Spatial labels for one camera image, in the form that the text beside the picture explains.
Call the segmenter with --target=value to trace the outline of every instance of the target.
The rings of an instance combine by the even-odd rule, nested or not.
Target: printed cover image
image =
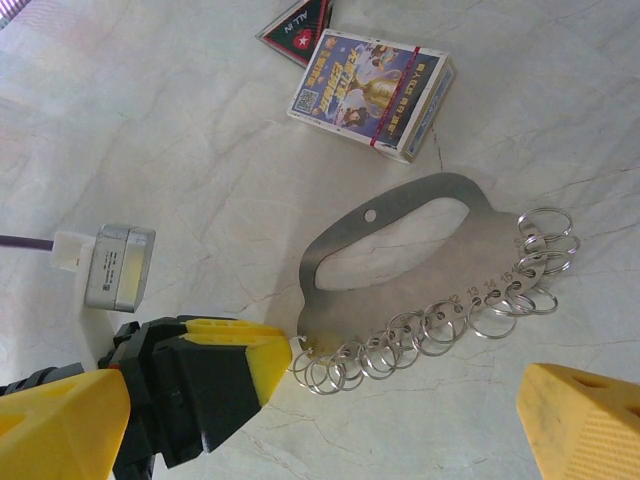
[[[397,146],[439,60],[327,34],[318,46],[293,110]]]

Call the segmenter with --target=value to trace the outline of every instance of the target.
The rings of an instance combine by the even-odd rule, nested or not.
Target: white marble surface
[[[640,3],[336,0],[335,27],[453,55],[459,76],[411,166],[286,117],[302,71],[253,34],[287,3],[33,0],[0,32],[0,232],[156,228],[135,319],[224,311],[293,333],[302,252],[390,187],[445,170],[498,210],[566,208],[583,249],[552,283],[556,314],[352,394],[287,377],[212,455],[157,463],[159,479],[539,478],[515,409],[528,363],[640,382]],[[418,217],[428,226],[405,222],[325,281],[366,283],[353,257],[371,251],[395,268],[426,257],[460,209]],[[375,248],[393,244],[410,247]],[[46,254],[0,250],[1,382],[78,359],[72,282]]]

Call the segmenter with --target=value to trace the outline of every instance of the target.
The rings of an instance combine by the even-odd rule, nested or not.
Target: purple cable
[[[53,250],[53,240],[0,235],[0,247],[28,248],[50,252]]]

